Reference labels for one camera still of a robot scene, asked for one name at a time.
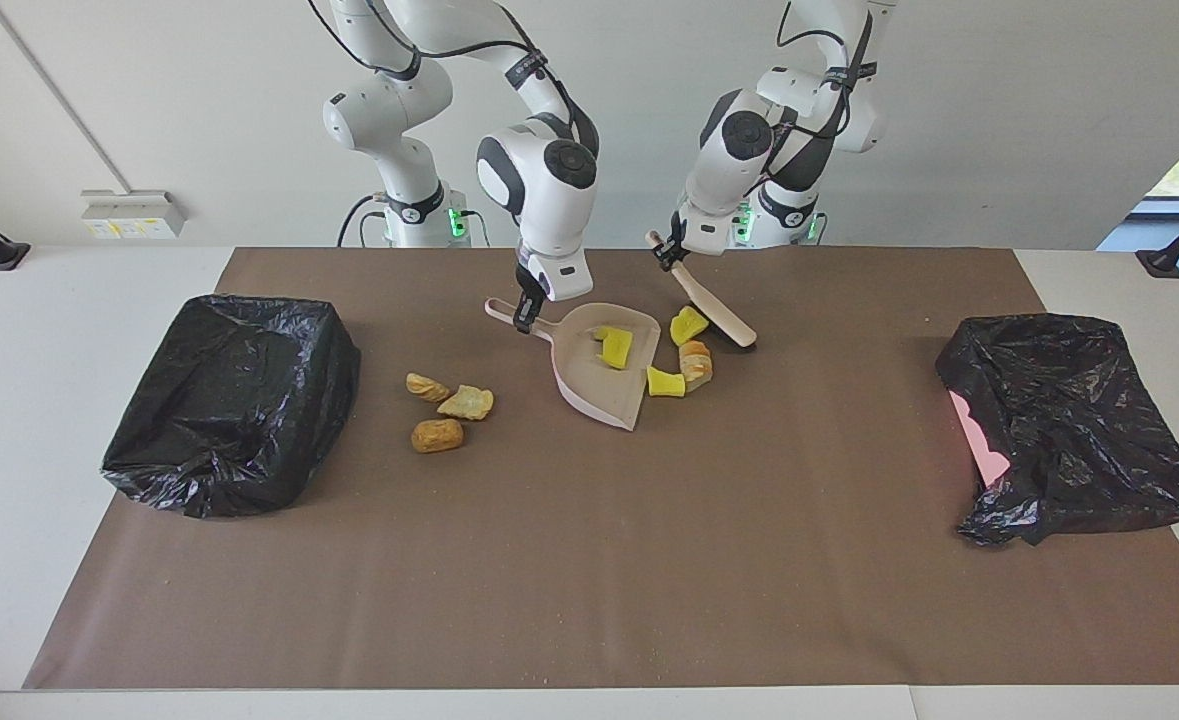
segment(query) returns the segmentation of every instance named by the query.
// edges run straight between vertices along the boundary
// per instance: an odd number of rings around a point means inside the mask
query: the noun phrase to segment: black clamp
[[[544,308],[544,300],[549,296],[549,291],[544,286],[544,277],[535,278],[525,265],[518,265],[515,276],[522,292],[518,299],[518,309],[513,310],[513,326],[520,333],[531,333],[531,324],[539,318],[540,309]]]
[[[544,79],[544,67],[548,64],[549,59],[545,58],[544,53],[540,53],[539,49],[532,49],[521,60],[513,64],[512,68],[505,71],[505,79],[511,81],[513,90],[518,90],[522,87],[522,82],[526,82],[526,78],[533,74],[536,79]]]
[[[673,263],[691,255],[690,250],[681,246],[681,238],[684,237],[686,237],[686,223],[680,222],[677,212],[674,212],[670,217],[668,239],[652,249],[652,255],[661,263],[661,270],[665,270],[665,272],[670,272],[673,269]]]
[[[850,68],[830,68],[825,70],[825,82],[832,82],[834,85],[851,88],[855,87],[856,82],[862,81],[862,79],[874,77],[877,73],[877,61],[864,62],[855,71],[855,73],[851,73]]]

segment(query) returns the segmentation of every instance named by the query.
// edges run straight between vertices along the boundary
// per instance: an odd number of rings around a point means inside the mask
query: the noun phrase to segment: dustpan handle
[[[513,324],[513,313],[516,312],[518,308],[508,304],[508,302],[501,300],[498,297],[488,297],[487,302],[483,304],[483,310],[486,313],[496,318],[507,325]],[[556,331],[558,324],[551,323],[542,318],[534,319],[531,323],[531,333],[540,341],[553,342],[553,331]]]

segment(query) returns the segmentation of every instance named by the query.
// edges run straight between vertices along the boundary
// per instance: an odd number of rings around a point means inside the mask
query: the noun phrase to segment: bread piece
[[[460,420],[426,420],[411,430],[411,447],[416,453],[442,453],[465,445],[465,425]]]
[[[426,402],[442,402],[452,396],[452,390],[444,384],[416,374],[407,374],[407,392]]]
[[[461,420],[482,420],[492,411],[492,405],[496,404],[496,396],[489,389],[475,387],[460,387],[456,395],[439,405],[439,414],[449,415]]]
[[[681,366],[681,378],[686,381],[686,392],[712,381],[713,355],[703,342],[681,343],[681,346],[677,348],[677,357]]]

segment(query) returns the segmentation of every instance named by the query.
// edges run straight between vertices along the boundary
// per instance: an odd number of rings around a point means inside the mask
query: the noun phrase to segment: black cable
[[[355,202],[355,204],[353,204],[353,207],[350,209],[350,211],[348,211],[348,214],[345,214],[345,222],[341,223],[341,233],[338,233],[338,236],[336,237],[336,247],[343,247],[345,245],[345,232],[348,232],[348,224],[353,222],[353,216],[357,213],[357,209],[361,209],[362,205],[365,205],[368,204],[368,202],[373,200],[375,200],[374,194],[364,194],[362,196],[361,200]]]
[[[839,92],[839,105],[842,106],[842,110],[841,110],[842,120],[839,123],[839,126],[832,132],[831,136],[825,136],[825,133],[818,132],[818,131],[810,131],[810,128],[804,128],[804,127],[799,126],[799,124],[795,124],[795,123],[780,123],[780,124],[777,124],[776,128],[777,128],[777,131],[784,131],[784,136],[783,137],[788,137],[790,132],[793,132],[796,130],[796,131],[803,133],[803,136],[811,136],[814,138],[817,138],[817,140],[832,140],[835,137],[842,136],[842,133],[847,132],[847,128],[850,127],[850,124],[851,124],[851,88],[850,87],[842,86],[842,91]]]
[[[764,186],[764,184],[768,184],[769,179],[771,179],[771,170],[768,169],[768,165],[763,165],[762,178],[758,178],[758,181],[755,181],[752,186],[749,186],[749,190],[746,190],[745,193],[740,196],[742,199],[744,199],[744,197],[750,197],[751,194],[753,194],[753,191],[758,190],[758,187],[762,187]]]
[[[332,26],[330,26],[330,24],[327,22],[327,18],[323,18],[323,13],[321,13],[321,9],[318,9],[318,5],[316,5],[314,2],[314,0],[307,0],[307,2],[309,4],[310,9],[314,9],[314,16],[318,18],[318,22],[323,24],[323,27],[327,28],[327,34],[329,37],[332,37],[332,40],[336,41],[336,44],[338,46],[341,46],[342,49],[345,51],[345,54],[349,55],[356,64],[362,65],[362,67],[364,67],[367,70],[375,70],[375,72],[386,72],[386,73],[393,73],[393,74],[406,73],[411,67],[415,67],[415,59],[411,59],[411,64],[407,65],[407,67],[404,70],[394,70],[394,68],[380,67],[380,65],[373,65],[373,64],[369,64],[367,60],[364,60],[362,58],[358,58],[357,55],[355,55],[353,53],[351,49],[348,48],[348,45],[345,45],[345,41],[341,40],[341,37],[337,35],[337,32],[332,29]]]
[[[835,35],[835,33],[826,29],[808,29],[798,33],[798,35],[790,37],[789,40],[780,40],[785,35],[785,20],[789,19],[789,9],[793,7],[793,1],[785,4],[785,12],[780,13],[780,27],[776,28],[776,47],[784,47],[793,41],[798,41],[804,37],[826,37],[834,42],[837,42],[843,49],[847,49],[847,42],[842,42],[842,38]]]
[[[389,33],[389,37],[393,38],[394,42],[397,42],[397,45],[400,47],[402,47],[402,49],[406,49],[407,53],[419,53],[421,55],[421,58],[432,58],[434,60],[442,60],[442,59],[447,59],[447,58],[457,58],[460,55],[467,55],[467,54],[470,54],[470,53],[476,53],[476,51],[480,51],[480,49],[492,49],[492,47],[515,47],[515,49],[525,49],[526,53],[529,53],[532,55],[535,55],[539,52],[539,49],[535,47],[535,44],[531,41],[531,37],[528,35],[528,33],[526,33],[526,29],[522,28],[522,25],[520,22],[518,22],[518,19],[513,16],[513,13],[509,13],[508,8],[506,8],[506,6],[502,6],[502,5],[499,5],[499,8],[501,9],[501,12],[503,12],[506,14],[506,16],[508,18],[508,20],[511,20],[513,29],[515,29],[519,33],[519,35],[522,38],[521,42],[515,42],[515,41],[512,41],[512,40],[489,40],[487,42],[475,42],[474,45],[466,45],[465,47],[457,47],[456,49],[448,49],[448,51],[444,51],[444,53],[426,53],[426,51],[420,49],[414,44],[409,44],[407,41],[403,41],[402,38],[399,37],[399,33],[396,31],[394,31],[394,28],[391,26],[389,26],[388,20],[384,20],[384,15],[380,14],[377,12],[377,9],[375,9],[375,5],[371,4],[371,0],[365,0],[365,6],[368,6],[368,9],[370,9],[371,14],[375,15],[375,19],[377,19],[380,21],[380,26],[384,27],[384,32]],[[314,6],[314,14],[318,15],[320,20],[323,19],[323,16],[321,16],[321,14],[318,13],[318,8],[316,8],[316,6]],[[337,37],[336,33],[332,32],[332,28],[330,28],[330,26],[328,26],[328,24],[325,22],[325,20],[323,20],[323,24],[324,24],[324,26],[327,26],[327,31],[330,32],[330,33],[332,33],[332,37],[336,38],[336,41],[341,42],[340,37]],[[371,70],[382,70],[382,68],[374,68],[374,67],[371,67],[371,65],[362,62],[362,60],[360,60],[356,55],[354,55],[353,53],[350,53],[350,51],[348,49],[348,47],[345,47],[345,53],[350,54],[350,57],[353,59],[357,60],[358,62],[361,62],[362,65],[364,65],[368,68],[371,68]],[[562,85],[562,81],[560,81],[560,79],[558,79],[553,74],[553,72],[551,72],[551,70],[548,68],[548,65],[545,65],[544,72],[545,72],[545,74],[548,74],[549,82],[553,82],[553,88],[558,92],[558,97],[561,97],[562,105],[567,106],[567,124],[569,126],[574,127],[575,126],[575,121],[577,121],[577,105],[575,105],[575,103],[573,103],[571,100],[571,94],[569,94],[569,92],[567,92],[566,86]]]
[[[362,217],[357,219],[357,242],[361,243],[362,247],[365,247],[365,220],[368,220],[368,218],[384,219],[384,213],[382,213],[382,211],[374,210],[368,214],[362,214]]]
[[[483,224],[483,242],[487,243],[487,247],[492,246],[492,236],[487,232],[487,218],[479,213],[477,210],[461,210],[461,218],[477,218],[477,222]]]
[[[470,53],[475,53],[475,51],[479,49],[488,49],[489,47],[518,47],[518,49],[526,49],[525,46],[518,42],[513,42],[512,40],[489,40],[487,42],[476,42],[474,45],[466,45],[465,47],[457,47],[456,49],[448,49],[446,51],[446,53],[424,53],[423,49],[420,49],[415,45],[409,45],[406,41],[403,41],[402,38],[399,37],[399,33],[394,32],[393,27],[389,26],[389,22],[384,20],[384,15],[377,13],[375,6],[371,5],[370,0],[368,0],[368,4],[365,4],[365,6],[368,6],[368,8],[371,9],[371,13],[375,15],[375,19],[378,19],[380,24],[384,26],[386,32],[388,32],[389,35],[393,37],[394,42],[397,42],[397,45],[400,45],[402,49],[407,49],[409,51],[409,53],[420,53],[421,58],[433,58],[434,60],[442,60],[444,58],[456,58],[457,55],[467,55]]]
[[[535,44],[531,41],[531,35],[526,33],[526,28],[522,27],[521,22],[518,22],[518,19],[513,16],[513,13],[509,13],[505,5],[499,5],[499,8],[505,13],[505,16],[511,20],[513,29],[518,32],[518,35],[522,38],[522,42],[526,44],[526,51],[528,51],[532,55],[539,53]],[[577,114],[579,113],[577,113],[575,103],[571,100],[571,93],[567,92],[567,87],[562,85],[561,79],[558,79],[556,75],[553,74],[553,70],[549,70],[548,65],[544,66],[544,73],[549,77],[549,82],[553,82],[553,88],[558,91],[558,97],[561,97],[562,105],[567,106],[567,127],[574,128],[577,124]]]

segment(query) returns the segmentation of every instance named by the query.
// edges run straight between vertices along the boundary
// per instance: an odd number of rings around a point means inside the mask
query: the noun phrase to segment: dustpan
[[[488,297],[483,310],[506,324],[513,323],[515,308],[508,302]],[[602,325],[634,333],[624,370],[598,359],[602,346],[594,341],[593,332]],[[531,323],[531,333],[549,342],[553,377],[567,404],[599,423],[634,429],[647,387],[647,365],[652,364],[661,341],[661,325],[652,316],[608,302],[586,302],[561,322],[536,318]]]

